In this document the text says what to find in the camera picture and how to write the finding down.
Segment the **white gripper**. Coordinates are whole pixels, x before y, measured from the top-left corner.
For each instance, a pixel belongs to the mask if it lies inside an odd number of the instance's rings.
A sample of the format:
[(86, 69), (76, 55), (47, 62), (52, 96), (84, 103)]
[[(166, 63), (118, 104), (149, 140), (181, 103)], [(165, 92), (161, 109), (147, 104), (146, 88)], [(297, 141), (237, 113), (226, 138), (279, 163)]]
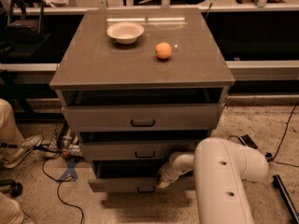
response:
[(156, 187), (158, 189), (165, 189), (174, 183), (181, 175), (181, 170), (175, 168), (171, 163), (166, 162), (158, 171), (159, 178)]

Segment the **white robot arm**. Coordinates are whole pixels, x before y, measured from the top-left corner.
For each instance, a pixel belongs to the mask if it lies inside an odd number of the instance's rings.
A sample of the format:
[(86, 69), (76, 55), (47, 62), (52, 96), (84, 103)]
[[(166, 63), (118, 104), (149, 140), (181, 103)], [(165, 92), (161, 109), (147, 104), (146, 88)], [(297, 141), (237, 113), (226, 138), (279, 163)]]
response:
[(242, 182), (263, 181), (268, 162), (252, 148), (221, 138), (202, 140), (194, 152), (175, 152), (159, 170), (164, 189), (193, 172), (200, 224), (254, 224)]

